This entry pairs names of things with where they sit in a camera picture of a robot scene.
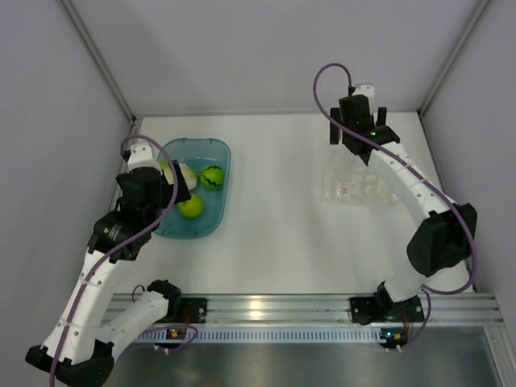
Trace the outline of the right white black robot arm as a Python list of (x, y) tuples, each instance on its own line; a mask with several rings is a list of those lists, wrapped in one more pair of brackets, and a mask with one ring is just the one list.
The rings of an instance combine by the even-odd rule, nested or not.
[(331, 143), (342, 143), (375, 170), (408, 210), (416, 231), (406, 261), (366, 298), (353, 298), (352, 318), (366, 325), (400, 318), (418, 307), (418, 291), (436, 273), (476, 258), (477, 212), (437, 189), (411, 160), (399, 136), (386, 125), (387, 111), (370, 110), (370, 99), (354, 94), (331, 109)]

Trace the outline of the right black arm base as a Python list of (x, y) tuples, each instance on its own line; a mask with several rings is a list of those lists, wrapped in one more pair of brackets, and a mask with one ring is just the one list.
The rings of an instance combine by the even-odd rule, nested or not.
[(390, 313), (388, 305), (379, 297), (362, 296), (349, 299), (352, 321), (360, 325), (382, 323)]

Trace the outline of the fake cauliflower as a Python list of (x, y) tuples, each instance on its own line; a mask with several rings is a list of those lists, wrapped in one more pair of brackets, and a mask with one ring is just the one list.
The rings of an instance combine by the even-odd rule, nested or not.
[[(169, 163), (166, 160), (159, 160), (158, 161), (160, 168), (162, 169), (162, 172), (164, 173), (165, 179), (168, 182), (169, 185), (172, 185), (174, 183), (173, 173), (169, 166)], [(177, 172), (177, 175), (181, 174), (182, 177), (185, 180), (185, 183), (188, 187), (188, 190), (192, 191), (193, 189), (196, 189), (198, 185), (198, 175), (197, 173), (191, 169), (188, 165), (182, 162), (177, 162), (176, 160), (173, 162), (174, 167), (179, 168), (179, 172)]]

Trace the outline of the clear zip top bag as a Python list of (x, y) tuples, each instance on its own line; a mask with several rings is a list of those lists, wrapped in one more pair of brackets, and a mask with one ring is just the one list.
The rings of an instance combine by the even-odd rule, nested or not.
[(324, 164), (322, 178), (322, 199), (327, 202), (379, 212), (399, 203), (386, 180), (349, 152), (333, 151)]

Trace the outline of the green fake fruit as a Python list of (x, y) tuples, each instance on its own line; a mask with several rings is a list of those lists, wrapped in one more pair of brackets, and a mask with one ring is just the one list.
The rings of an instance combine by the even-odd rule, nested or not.
[(207, 189), (219, 189), (223, 186), (225, 172), (217, 165), (206, 166), (200, 174), (199, 181)]
[(204, 201), (196, 194), (191, 194), (191, 199), (177, 204), (179, 213), (185, 218), (197, 218), (204, 210)]

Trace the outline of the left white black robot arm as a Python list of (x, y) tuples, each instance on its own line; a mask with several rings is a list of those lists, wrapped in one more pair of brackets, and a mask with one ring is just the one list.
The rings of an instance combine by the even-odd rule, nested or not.
[(114, 209), (94, 224), (77, 284), (56, 327), (30, 347), (26, 362), (47, 372), (49, 384), (101, 386), (123, 350), (151, 324), (182, 312), (181, 290), (154, 280), (140, 300), (110, 323), (102, 319), (119, 282), (173, 205), (190, 200), (193, 172), (174, 161), (152, 161), (120, 173)]

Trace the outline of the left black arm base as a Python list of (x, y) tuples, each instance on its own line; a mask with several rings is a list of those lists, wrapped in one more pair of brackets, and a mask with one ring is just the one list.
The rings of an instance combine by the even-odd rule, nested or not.
[(206, 315), (206, 298), (186, 297), (173, 303), (167, 319), (171, 323), (204, 324)]

